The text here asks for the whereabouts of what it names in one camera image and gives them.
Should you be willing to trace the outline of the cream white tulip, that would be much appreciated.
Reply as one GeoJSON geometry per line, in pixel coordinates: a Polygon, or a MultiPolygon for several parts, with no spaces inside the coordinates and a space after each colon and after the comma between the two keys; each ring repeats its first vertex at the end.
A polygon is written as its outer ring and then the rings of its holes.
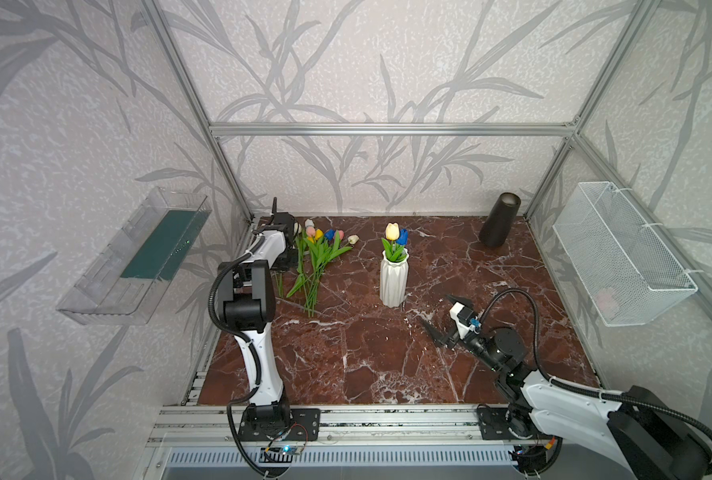
{"type": "Polygon", "coordinates": [[[307,219],[304,225],[301,226],[299,223],[294,225],[294,246],[297,251],[297,278],[294,285],[287,293],[287,297],[292,297],[301,289],[304,289],[308,284],[308,274],[305,269],[305,254],[307,251],[307,239],[313,238],[316,235],[315,223],[311,219],[307,219]]]}

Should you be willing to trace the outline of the pink tulip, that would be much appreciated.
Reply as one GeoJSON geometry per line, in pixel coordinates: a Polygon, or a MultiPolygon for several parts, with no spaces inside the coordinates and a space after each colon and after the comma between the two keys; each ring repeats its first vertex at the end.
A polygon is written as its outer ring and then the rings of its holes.
{"type": "Polygon", "coordinates": [[[318,290],[326,267],[337,257],[351,249],[343,244],[344,232],[342,230],[316,230],[313,236],[306,238],[307,247],[312,265],[312,274],[309,278],[310,289],[306,297],[306,307],[313,315],[318,302],[318,290]]]}

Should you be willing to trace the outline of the white ribbed vase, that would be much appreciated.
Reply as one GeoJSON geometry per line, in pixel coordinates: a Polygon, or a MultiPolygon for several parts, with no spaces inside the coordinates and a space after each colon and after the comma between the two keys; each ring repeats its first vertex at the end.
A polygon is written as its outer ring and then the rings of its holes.
{"type": "Polygon", "coordinates": [[[409,255],[400,262],[391,262],[383,255],[380,270],[380,299],[389,308],[400,307],[406,299],[409,276],[409,255]]]}

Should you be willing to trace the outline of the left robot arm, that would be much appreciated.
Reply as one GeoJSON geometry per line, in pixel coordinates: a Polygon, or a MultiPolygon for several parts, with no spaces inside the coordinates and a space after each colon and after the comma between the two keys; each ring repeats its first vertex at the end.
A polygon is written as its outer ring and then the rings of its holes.
{"type": "Polygon", "coordinates": [[[271,323],[276,293],[272,273],[298,264],[293,215],[272,207],[267,224],[256,231],[248,249],[218,267],[209,290],[208,314],[222,332],[234,337],[242,353],[250,393],[243,421],[253,427],[286,429],[291,408],[285,396],[272,346],[271,323]]]}

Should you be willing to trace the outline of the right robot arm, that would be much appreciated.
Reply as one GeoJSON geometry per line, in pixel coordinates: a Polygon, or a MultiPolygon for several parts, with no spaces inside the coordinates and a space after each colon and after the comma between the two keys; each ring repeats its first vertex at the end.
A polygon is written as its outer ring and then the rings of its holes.
{"type": "Polygon", "coordinates": [[[525,346],[510,327],[482,331],[494,306],[477,313],[471,300],[451,296],[452,328],[424,329],[438,347],[463,347],[496,374],[504,407],[476,409],[484,439],[502,435],[525,446],[510,456],[518,472],[537,478],[558,460],[565,441],[578,444],[628,469],[639,479],[703,479],[712,475],[712,430],[667,407],[653,392],[592,388],[561,379],[541,363],[529,364],[539,341],[525,346]]]}

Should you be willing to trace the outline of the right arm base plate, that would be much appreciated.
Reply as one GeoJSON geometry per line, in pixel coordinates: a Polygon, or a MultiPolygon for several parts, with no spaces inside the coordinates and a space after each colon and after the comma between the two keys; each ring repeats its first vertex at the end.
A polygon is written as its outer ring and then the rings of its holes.
{"type": "Polygon", "coordinates": [[[522,407],[480,404],[476,408],[476,418],[483,440],[546,443],[552,439],[551,435],[537,428],[529,412],[522,407]]]}

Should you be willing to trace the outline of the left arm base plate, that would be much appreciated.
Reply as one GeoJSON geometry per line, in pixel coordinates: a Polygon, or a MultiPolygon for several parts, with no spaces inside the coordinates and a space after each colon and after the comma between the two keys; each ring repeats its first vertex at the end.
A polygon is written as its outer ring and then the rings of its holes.
{"type": "Polygon", "coordinates": [[[243,412],[239,438],[242,441],[315,441],[319,436],[322,412],[317,408],[293,408],[287,404],[249,405],[243,412]]]}

